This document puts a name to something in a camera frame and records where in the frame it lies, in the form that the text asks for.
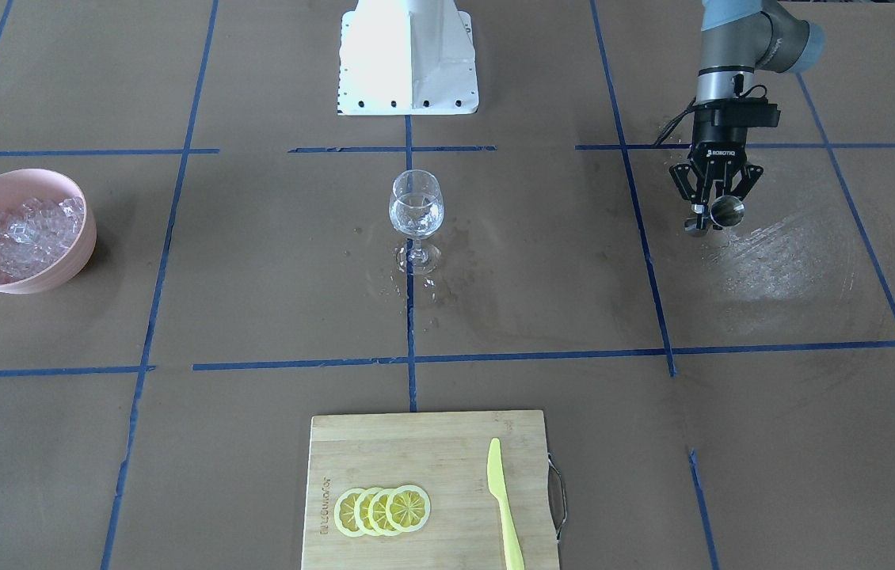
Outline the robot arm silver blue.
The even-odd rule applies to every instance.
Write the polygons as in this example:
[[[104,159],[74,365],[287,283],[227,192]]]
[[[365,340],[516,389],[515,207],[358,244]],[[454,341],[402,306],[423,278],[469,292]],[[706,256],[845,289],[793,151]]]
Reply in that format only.
[[[755,74],[799,74],[818,61],[824,30],[777,1],[705,1],[696,97],[666,125],[660,145],[684,116],[693,116],[687,161],[669,169],[691,205],[685,228],[701,234],[741,223],[744,201],[763,176],[747,158],[748,131],[777,127],[781,112]]]

